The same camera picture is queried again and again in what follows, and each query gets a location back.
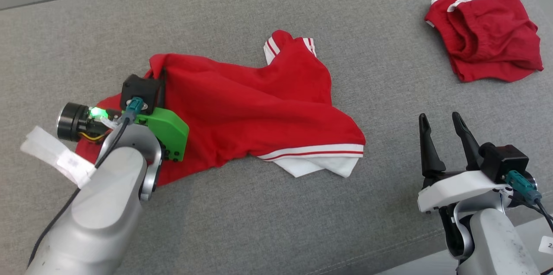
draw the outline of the label with number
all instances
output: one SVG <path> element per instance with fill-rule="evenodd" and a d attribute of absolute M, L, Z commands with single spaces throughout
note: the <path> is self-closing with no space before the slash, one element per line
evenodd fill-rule
<path fill-rule="evenodd" d="M 553 237 L 549 237 L 549 236 L 542 237 L 540 248 L 538 250 L 540 252 L 549 253 L 550 255 L 553 255 Z"/>

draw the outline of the folded red shorts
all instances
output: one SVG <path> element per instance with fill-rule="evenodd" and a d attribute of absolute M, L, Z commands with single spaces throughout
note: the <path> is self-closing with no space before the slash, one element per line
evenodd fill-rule
<path fill-rule="evenodd" d="M 276 31 L 263 49 L 263 68 L 192 55 L 150 59 L 146 77 L 157 79 L 165 69 L 165 107 L 190 127 L 183 161 L 164 161 L 159 185 L 248 154 L 295 177 L 321 169 L 351 174 L 365 136 L 332 106 L 330 74 L 316 58 L 313 39 Z M 118 110 L 119 98 L 98 107 Z M 76 152 L 95 161 L 99 145 L 81 140 Z"/>
<path fill-rule="evenodd" d="M 520 0 L 432 0 L 425 21 L 440 32 L 463 82 L 514 82 L 543 70 L 537 26 Z"/>

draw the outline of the red garment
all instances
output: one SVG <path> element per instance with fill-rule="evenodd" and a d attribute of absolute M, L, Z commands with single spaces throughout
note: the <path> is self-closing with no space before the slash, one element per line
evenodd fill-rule
<path fill-rule="evenodd" d="M 362 157 L 365 137 L 332 106 L 330 74 L 308 49 L 312 39 L 276 31 L 269 40 L 274 60 L 259 69 L 192 55 L 150 59 L 146 77 L 158 78 L 165 68 L 165 107 L 190 127 L 184 160 L 164 161 L 159 185 L 247 154 L 275 162 Z M 119 97 L 98 107 L 119 109 Z M 76 152 L 95 161 L 99 146 L 81 141 Z"/>
<path fill-rule="evenodd" d="M 425 21 L 442 35 L 463 82 L 514 82 L 543 70 L 537 26 L 520 0 L 432 0 Z"/>

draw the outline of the stitching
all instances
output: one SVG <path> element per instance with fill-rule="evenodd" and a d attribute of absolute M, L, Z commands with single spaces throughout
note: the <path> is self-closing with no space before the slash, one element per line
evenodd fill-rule
<path fill-rule="evenodd" d="M 545 193 L 542 193 L 542 194 L 541 194 L 541 195 L 542 195 L 542 198 L 549 197 L 550 193 L 553 193 L 553 190 L 550 190 L 550 191 L 547 191 L 547 192 L 545 192 Z M 316 269 L 316 270 L 311 271 L 311 272 L 309 272 L 309 273 L 305 273 L 305 275 L 310 275 L 310 274 L 313 274 L 313 273 L 317 273 L 317 272 L 319 272 L 319 271 L 323 271 L 324 269 L 328 269 L 328 268 L 330 268 L 330 267 L 333 267 L 333 266 L 336 266 L 336 265 L 339 265 L 339 264 L 342 264 L 342 263 L 346 263 L 346 262 L 349 262 L 349 261 L 352 261 L 352 260 L 355 260 L 355 259 L 358 259 L 358 258 L 367 256 L 367 255 L 370 255 L 370 254 L 375 254 L 375 255 L 377 255 L 377 256 L 381 256 L 381 255 L 383 255 L 384 253 L 389 252 L 389 251 L 391 251 L 391 250 L 393 250 L 393 249 L 401 249 L 401 248 L 403 248 L 403 247 L 407 247 L 407 246 L 409 245 L 409 243 L 413 243 L 413 242 L 414 242 L 414 243 L 418 243 L 418 242 L 421 242 L 421 241 L 423 241 L 423 240 L 427 240 L 428 238 L 431 238 L 431 237 L 434 236 L 434 235 L 431 235 L 431 234 L 436 234 L 436 232 L 441 232 L 441 233 L 438 233 L 438 234 L 443 234 L 443 233 L 444 233 L 444 232 L 442 231 L 442 229 L 434 230 L 434 231 L 432 231 L 432 232 L 430 232 L 430 233 L 426 233 L 426 234 L 423 234 L 423 235 L 421 235 L 421 236 L 417 236 L 417 237 L 412 238 L 412 239 L 410 239 L 410 240 L 406 240 L 406 241 L 404 241 L 404 242 L 399 243 L 399 244 L 403 244 L 403 245 L 401 245 L 401 246 L 398 246 L 399 244 L 396 244 L 396 245 L 388 246 L 388 247 L 386 247 L 386 248 L 379 249 L 379 250 L 376 250 L 376 251 L 374 251 L 374 250 L 373 250 L 373 251 L 369 251 L 369 252 L 367 252 L 367 253 L 364 253 L 363 255 L 355 256 L 355 257 L 353 257 L 353 258 L 350 258 L 350 259 L 347 259 L 347 260 L 344 260 L 344 261 L 335 263 L 335 264 L 333 264 L 333 265 L 329 265 L 329 266 L 323 267 L 323 268 L 321 268 L 321 269 Z M 334 269 L 329 269 L 328 271 L 324 271 L 323 273 L 318 273 L 318 275 L 323 275 L 323 274 L 325 274 L 325 273 L 329 273 L 329 272 L 331 272 L 331 271 L 334 271 L 335 269 L 341 269 L 342 267 L 346 267 L 346 266 L 348 266 L 348 265 L 352 265 L 352 264 L 354 264 L 354 263 L 358 263 L 358 262 L 363 261 L 363 260 L 365 260 L 365 259 L 368 259 L 368 257 L 363 258 L 363 259 L 359 259 L 359 260 L 357 260 L 357 261 L 353 261 L 353 262 L 347 263 L 347 264 L 342 265 L 342 266 L 339 266 L 339 267 L 335 267 Z"/>

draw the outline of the robotic arm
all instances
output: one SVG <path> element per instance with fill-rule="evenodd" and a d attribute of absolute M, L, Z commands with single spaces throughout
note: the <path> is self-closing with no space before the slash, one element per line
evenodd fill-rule
<path fill-rule="evenodd" d="M 140 202 L 152 198 L 162 162 L 182 160 L 188 138 L 188 126 L 162 108 L 158 82 L 130 76 L 121 99 L 125 112 L 72 103 L 62 110 L 60 139 L 86 137 L 103 144 L 97 170 L 43 232 L 26 275 L 116 271 L 138 225 Z"/>
<path fill-rule="evenodd" d="M 466 171 L 445 172 L 426 115 L 419 116 L 425 177 L 417 200 L 419 210 L 439 212 L 448 250 L 459 261 L 458 275 L 539 275 L 504 210 L 537 204 L 553 230 L 537 184 L 526 171 L 528 157 L 512 145 L 479 146 L 459 113 L 452 117 L 467 158 Z"/>

